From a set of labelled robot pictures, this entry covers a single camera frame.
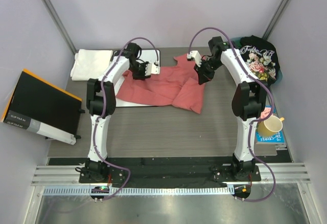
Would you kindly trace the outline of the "pink t shirt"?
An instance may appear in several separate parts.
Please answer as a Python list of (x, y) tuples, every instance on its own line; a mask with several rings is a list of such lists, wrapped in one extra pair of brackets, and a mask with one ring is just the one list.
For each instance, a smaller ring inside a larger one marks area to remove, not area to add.
[(134, 80), (132, 73), (123, 74), (124, 82), (116, 97), (120, 100), (152, 106), (168, 106), (200, 114), (205, 85), (198, 83), (195, 63), (186, 54), (174, 57), (175, 66), (163, 66), (160, 74), (146, 80)]

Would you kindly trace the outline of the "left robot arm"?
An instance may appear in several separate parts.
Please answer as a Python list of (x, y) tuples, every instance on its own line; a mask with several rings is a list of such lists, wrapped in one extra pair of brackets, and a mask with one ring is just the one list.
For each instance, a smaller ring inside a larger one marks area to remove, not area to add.
[(91, 118), (91, 145), (85, 169), (91, 177), (102, 183), (108, 179), (107, 133), (111, 115), (116, 109), (114, 86), (126, 71), (132, 78), (145, 80), (151, 77), (152, 63), (139, 60), (142, 49), (135, 43), (128, 43), (98, 78), (87, 81), (86, 108)]

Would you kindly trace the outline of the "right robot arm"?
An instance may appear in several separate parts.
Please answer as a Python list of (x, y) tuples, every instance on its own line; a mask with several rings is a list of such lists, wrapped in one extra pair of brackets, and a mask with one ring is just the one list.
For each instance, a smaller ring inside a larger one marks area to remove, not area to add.
[(198, 83), (204, 84), (213, 79), (215, 71), (225, 66), (232, 76), (236, 91), (231, 108), (237, 119), (237, 145), (232, 154), (229, 166), (216, 166), (214, 180), (217, 182), (245, 182), (251, 175), (259, 180), (259, 170), (255, 165), (254, 142), (255, 128), (261, 112), (265, 109), (267, 84), (250, 71), (239, 50), (221, 37), (214, 37), (209, 42), (211, 54), (207, 57), (198, 51), (190, 51), (188, 60), (195, 62), (194, 69), (198, 74)]

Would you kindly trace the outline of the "white dry-erase board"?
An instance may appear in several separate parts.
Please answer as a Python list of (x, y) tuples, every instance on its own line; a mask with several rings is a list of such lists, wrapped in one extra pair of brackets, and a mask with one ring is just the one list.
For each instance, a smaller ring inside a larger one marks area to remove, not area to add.
[[(144, 61), (148, 61), (153, 64), (156, 64), (157, 66), (160, 66), (160, 60), (157, 60), (156, 55), (158, 55), (158, 57), (160, 57), (160, 50), (157, 50), (156, 53), (155, 53), (155, 50), (142, 50), (140, 59), (144, 60)], [(138, 103), (123, 101), (117, 97), (117, 94), (118, 94), (124, 80), (125, 80), (124, 77), (121, 76), (114, 86), (116, 107), (147, 107), (147, 106), (149, 106), (149, 105), (145, 105), (145, 104), (138, 104)]]

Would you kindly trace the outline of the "folded white t shirt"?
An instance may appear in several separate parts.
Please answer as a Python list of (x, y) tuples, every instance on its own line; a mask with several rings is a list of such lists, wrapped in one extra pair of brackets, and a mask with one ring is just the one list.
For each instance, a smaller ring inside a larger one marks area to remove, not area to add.
[(98, 78), (109, 67), (113, 50), (80, 49), (75, 54), (75, 62), (70, 77), (72, 81), (87, 81)]

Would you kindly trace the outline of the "yellow mug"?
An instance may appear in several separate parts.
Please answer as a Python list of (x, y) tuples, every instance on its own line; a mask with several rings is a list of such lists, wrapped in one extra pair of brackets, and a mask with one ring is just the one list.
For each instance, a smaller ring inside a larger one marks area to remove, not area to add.
[(261, 137), (273, 136), (283, 129), (284, 120), (284, 117), (270, 116), (258, 124), (257, 132)]

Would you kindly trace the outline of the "blue picture book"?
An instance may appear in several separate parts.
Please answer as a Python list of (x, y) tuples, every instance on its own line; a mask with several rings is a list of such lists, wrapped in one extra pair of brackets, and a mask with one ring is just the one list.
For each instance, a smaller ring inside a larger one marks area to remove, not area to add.
[[(264, 118), (266, 117), (271, 111), (271, 106), (266, 105), (264, 111), (261, 113), (261, 117)], [(255, 136), (256, 136), (256, 143), (257, 144), (284, 144), (285, 143), (285, 138), (283, 131), (279, 131), (278, 133), (270, 136), (270, 137), (262, 137), (259, 135), (258, 131), (255, 131)]]

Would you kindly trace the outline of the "black orange clip file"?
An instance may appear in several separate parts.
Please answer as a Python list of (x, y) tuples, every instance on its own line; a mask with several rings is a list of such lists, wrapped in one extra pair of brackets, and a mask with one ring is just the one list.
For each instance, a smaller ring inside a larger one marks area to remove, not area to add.
[(24, 69), (3, 112), (1, 122), (48, 139), (74, 145), (82, 99)]

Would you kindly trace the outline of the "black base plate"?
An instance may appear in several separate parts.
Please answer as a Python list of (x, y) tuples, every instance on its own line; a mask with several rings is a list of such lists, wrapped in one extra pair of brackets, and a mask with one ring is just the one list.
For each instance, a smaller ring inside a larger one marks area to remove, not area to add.
[(231, 182), (261, 181), (255, 160), (238, 163), (231, 156), (110, 158), (75, 170), (80, 183), (104, 183), (125, 188), (210, 188)]

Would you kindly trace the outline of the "aluminium frame rail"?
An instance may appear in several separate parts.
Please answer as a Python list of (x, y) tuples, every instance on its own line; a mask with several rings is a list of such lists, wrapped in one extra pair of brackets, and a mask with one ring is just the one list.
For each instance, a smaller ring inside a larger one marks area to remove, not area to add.
[[(206, 165), (150, 165), (138, 166), (129, 175), (123, 170), (112, 169), (109, 176), (114, 184), (121, 184), (129, 177), (130, 187), (149, 188), (190, 188), (203, 187), (206, 183), (247, 184), (247, 183), (310, 183), (310, 177), (303, 163), (257, 164), (259, 180), (251, 175), (245, 182), (217, 182), (214, 180), (214, 168)], [(100, 184), (101, 180), (92, 180), (82, 176), (75, 166), (38, 166), (32, 183), (34, 185), (64, 184)]]

